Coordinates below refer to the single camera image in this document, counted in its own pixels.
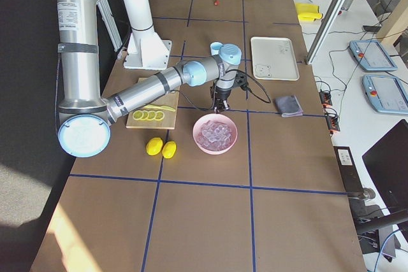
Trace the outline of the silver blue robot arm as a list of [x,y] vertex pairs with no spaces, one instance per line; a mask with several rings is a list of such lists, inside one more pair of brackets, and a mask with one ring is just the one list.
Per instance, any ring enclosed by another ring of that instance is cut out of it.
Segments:
[[96,6],[100,0],[56,0],[64,99],[59,103],[57,137],[61,147],[75,157],[92,157],[110,140],[110,126],[183,84],[192,87],[213,82],[213,109],[228,108],[240,64],[241,49],[221,45],[210,57],[168,66],[171,42],[154,30],[149,0],[123,0],[131,25],[134,56],[140,68],[154,74],[108,98],[101,97]]

